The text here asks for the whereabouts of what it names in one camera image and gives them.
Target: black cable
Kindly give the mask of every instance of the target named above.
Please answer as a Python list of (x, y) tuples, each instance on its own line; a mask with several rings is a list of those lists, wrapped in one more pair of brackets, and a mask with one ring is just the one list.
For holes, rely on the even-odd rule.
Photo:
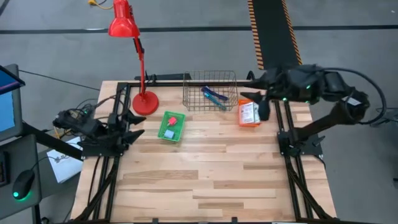
[(99, 161), (100, 161), (100, 156), (98, 156), (97, 161), (95, 162), (94, 171), (93, 171), (93, 177), (91, 178), (90, 191), (88, 192), (87, 206), (90, 204), (91, 191), (93, 190), (95, 174), (97, 173), (97, 167), (98, 167)]
[[(124, 96), (127, 97), (127, 102), (128, 102), (129, 104), (127, 105), (126, 110), (122, 111), (120, 114), (118, 114), (118, 116), (123, 116), (123, 115), (127, 114), (127, 113), (129, 112), (129, 110), (130, 110), (130, 106), (131, 106), (131, 97), (130, 97), (130, 96), (127, 96), (126, 94), (124, 94)], [(96, 118), (96, 119), (105, 119), (105, 118), (109, 118), (109, 116), (103, 116), (103, 117)]]
[(319, 69), (319, 71), (324, 71), (324, 72), (327, 72), (328, 70), (341, 71), (341, 72), (350, 72), (350, 73), (359, 75), (360, 77), (362, 77), (366, 81), (368, 81), (376, 89), (377, 93), (379, 94), (380, 99), (381, 99), (381, 105), (382, 105), (381, 112), (375, 118), (370, 119), (369, 121), (365, 121), (365, 122), (361, 122), (360, 121), (360, 122), (358, 122), (359, 124), (371, 124), (371, 123), (374, 123), (377, 120), (381, 119), (384, 116), (384, 114), (387, 111), (386, 97), (384, 96), (384, 93), (380, 89), (380, 87), (373, 80), (371, 80), (369, 77), (367, 77), (365, 74), (363, 74), (361, 72), (358, 72), (358, 71), (352, 70), (352, 69), (348, 69), (348, 68), (333, 68), (332, 67), (332, 68), (321, 68), (321, 69)]
[(79, 106), (81, 106), (84, 102), (87, 102), (87, 101), (90, 101), (90, 100), (97, 100), (97, 99), (91, 98), (91, 99), (84, 100), (83, 102), (79, 103), (79, 105), (77, 105), (76, 109), (78, 109)]
[[(376, 108), (376, 111), (380, 113), (380, 110), (381, 110), (381, 109), (382, 109), (382, 108)], [(387, 108), (387, 110), (398, 110), (398, 108)], [(398, 119), (397, 119), (397, 120), (389, 119), (389, 118), (383, 118), (383, 119), (386, 119), (386, 120), (388, 120), (388, 121), (392, 121), (392, 122), (398, 123)]]
[(349, 101), (349, 99), (351, 99), (351, 98), (353, 97), (353, 95), (354, 95), (354, 90), (351, 91), (351, 93), (347, 96), (346, 101), (344, 102), (344, 110), (346, 111), (346, 114), (347, 114), (347, 116), (348, 116), (348, 119), (350, 119), (350, 120), (352, 120), (352, 121), (354, 121), (355, 119), (351, 116), (351, 113), (349, 113), (349, 110), (348, 110), (348, 101)]
[(69, 130), (63, 130), (63, 134), (61, 134), (61, 136), (60, 136), (60, 139), (62, 139), (63, 137), (65, 137), (65, 136), (68, 136), (68, 133), (69, 133), (70, 131)]
[(71, 85), (75, 85), (75, 86), (80, 86), (80, 87), (83, 87), (83, 88), (88, 88), (88, 89), (91, 89), (91, 90), (97, 90), (97, 91), (100, 90), (100, 89), (93, 88), (93, 87), (90, 87), (90, 86), (85, 86), (85, 85), (81, 85), (81, 84), (77, 84), (77, 83), (73, 83), (73, 82), (68, 82), (68, 81), (65, 81), (65, 80), (58, 79), (58, 78), (48, 77), (46, 75), (41, 75), (41, 74), (34, 73), (34, 72), (28, 72), (28, 71), (24, 71), (24, 70), (21, 70), (21, 69), (19, 71), (20, 72), (24, 72), (24, 73), (28, 73), (28, 74), (31, 74), (31, 75), (37, 75), (37, 76), (40, 76), (40, 77), (49, 78), (49, 79), (52, 79), (52, 80), (55, 80), (55, 81), (59, 81), (59, 82), (63, 82), (63, 83), (67, 83), (67, 84), (71, 84)]
[(66, 157), (63, 157), (63, 158), (54, 158), (54, 157), (51, 157), (51, 156), (43, 157), (43, 158), (39, 159), (39, 160), (32, 166), (32, 168), (30, 168), (30, 170), (32, 170), (35, 166), (37, 166), (37, 164), (39, 164), (40, 161), (42, 161), (43, 159), (46, 159), (46, 158), (49, 158), (49, 159), (51, 158), (51, 159), (53, 159), (53, 160), (55, 160), (55, 161), (61, 161), (62, 159), (68, 159), (69, 156), (66, 156)]
[(98, 4), (99, 4), (99, 5), (102, 5), (102, 4), (104, 4), (106, 1), (107, 1), (107, 0), (104, 0), (103, 2), (98, 3)]
[(63, 219), (62, 223), (65, 223), (67, 221), (67, 218), (68, 218), (69, 214), (72, 212), (73, 204), (75, 204), (75, 200), (73, 200), (72, 206), (70, 207), (69, 212), (67, 213), (67, 215)]
[(317, 159), (323, 164), (323, 166), (324, 166), (324, 168), (325, 168), (325, 170), (326, 170), (326, 163), (325, 163), (325, 161), (323, 161), (323, 159), (322, 159), (321, 157), (317, 156), (317, 155), (313, 155), (313, 156), (315, 156), (315, 158), (317, 158)]

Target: green box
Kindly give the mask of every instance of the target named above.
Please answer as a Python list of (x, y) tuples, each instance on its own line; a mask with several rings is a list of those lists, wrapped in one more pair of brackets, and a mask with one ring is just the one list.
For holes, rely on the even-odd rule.
[[(174, 117), (177, 119), (177, 123), (173, 126), (167, 126), (169, 123), (169, 119), (171, 117)], [(171, 112), (171, 111), (165, 111), (162, 119), (162, 124), (160, 125), (159, 133), (157, 134), (158, 138), (169, 140), (169, 141), (175, 141), (178, 142), (180, 140), (182, 130), (184, 128), (184, 122), (185, 122), (185, 114), (180, 114), (176, 112)], [(166, 130), (170, 130), (174, 132), (173, 138), (165, 138), (164, 133)]]

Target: lamp shade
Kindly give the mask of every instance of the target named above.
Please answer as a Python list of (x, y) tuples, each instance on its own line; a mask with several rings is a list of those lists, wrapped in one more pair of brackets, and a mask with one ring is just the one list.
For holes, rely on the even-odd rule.
[(139, 29), (134, 22), (132, 9), (127, 0), (114, 0), (114, 19), (108, 34), (112, 37), (138, 37)]

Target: blue marker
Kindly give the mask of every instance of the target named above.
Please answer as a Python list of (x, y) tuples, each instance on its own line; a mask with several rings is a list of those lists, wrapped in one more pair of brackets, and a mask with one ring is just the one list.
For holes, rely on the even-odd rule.
[(209, 100), (211, 100), (219, 108), (221, 108), (224, 111), (226, 110), (226, 107), (224, 105), (222, 105), (221, 103), (219, 103), (216, 99), (214, 99), (214, 97), (212, 97), (210, 94), (208, 94), (207, 92), (203, 92), (203, 94), (205, 97), (207, 97)]
[(213, 95), (213, 96), (215, 96), (215, 97), (217, 97), (217, 98), (219, 98), (221, 100), (225, 100), (225, 101), (228, 100), (227, 96), (223, 96), (223, 95), (220, 95), (220, 94), (216, 93), (215, 91), (212, 91), (208, 86), (202, 87), (201, 91), (204, 92), (204, 93), (208, 93), (210, 95)]

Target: monitor screen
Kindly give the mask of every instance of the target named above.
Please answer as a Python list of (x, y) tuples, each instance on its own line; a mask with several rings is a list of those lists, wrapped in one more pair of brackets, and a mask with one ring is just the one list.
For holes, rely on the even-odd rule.
[(12, 92), (0, 95), (0, 132), (15, 126)]
[(0, 95), (25, 85), (25, 82), (0, 66)]

